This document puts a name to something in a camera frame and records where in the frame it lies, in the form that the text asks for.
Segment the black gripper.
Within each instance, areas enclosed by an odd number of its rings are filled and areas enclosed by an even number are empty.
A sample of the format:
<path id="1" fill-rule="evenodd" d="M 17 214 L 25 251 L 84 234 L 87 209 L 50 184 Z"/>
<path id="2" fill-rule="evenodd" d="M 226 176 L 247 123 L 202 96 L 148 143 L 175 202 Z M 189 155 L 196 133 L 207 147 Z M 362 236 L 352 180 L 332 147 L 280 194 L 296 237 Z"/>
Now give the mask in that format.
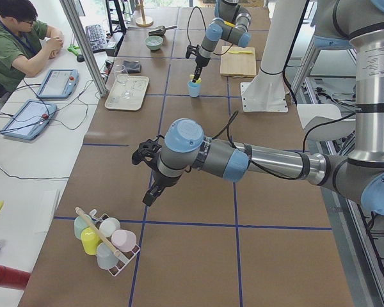
<path id="1" fill-rule="evenodd" d="M 143 203 L 146 206 L 151 206 L 160 197 L 165 188 L 174 186 L 180 178 L 180 175 L 176 177 L 165 175 L 158 168 L 161 148 L 162 146 L 159 144 L 158 138 L 155 140 L 148 139 L 139 144 L 138 149 L 134 151 L 131 157 L 133 165 L 144 162 L 152 170 L 154 183 L 143 197 Z"/>
<path id="2" fill-rule="evenodd" d="M 203 45 L 188 45 L 186 49 L 186 58 L 189 58 L 190 55 L 195 55 L 196 68 L 194 72 L 193 83 L 201 83 L 200 75 L 202 69 L 206 67 L 211 59 L 211 46 L 208 44 Z"/>

